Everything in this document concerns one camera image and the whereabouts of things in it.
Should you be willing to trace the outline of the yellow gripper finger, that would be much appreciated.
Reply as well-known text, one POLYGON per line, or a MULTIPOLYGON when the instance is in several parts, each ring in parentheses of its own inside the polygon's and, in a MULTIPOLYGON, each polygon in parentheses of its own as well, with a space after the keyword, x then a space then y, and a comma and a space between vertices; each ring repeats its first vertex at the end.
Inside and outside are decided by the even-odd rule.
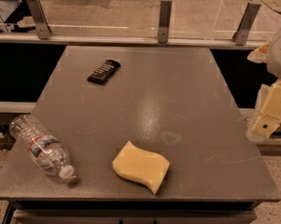
POLYGON ((281 125, 281 78, 271 86, 262 85, 257 94, 255 111, 247 124, 246 138, 264 141, 281 125))
POLYGON ((268 40, 254 49, 247 55, 247 59, 253 63, 267 63, 267 54, 270 49, 271 41, 268 40))

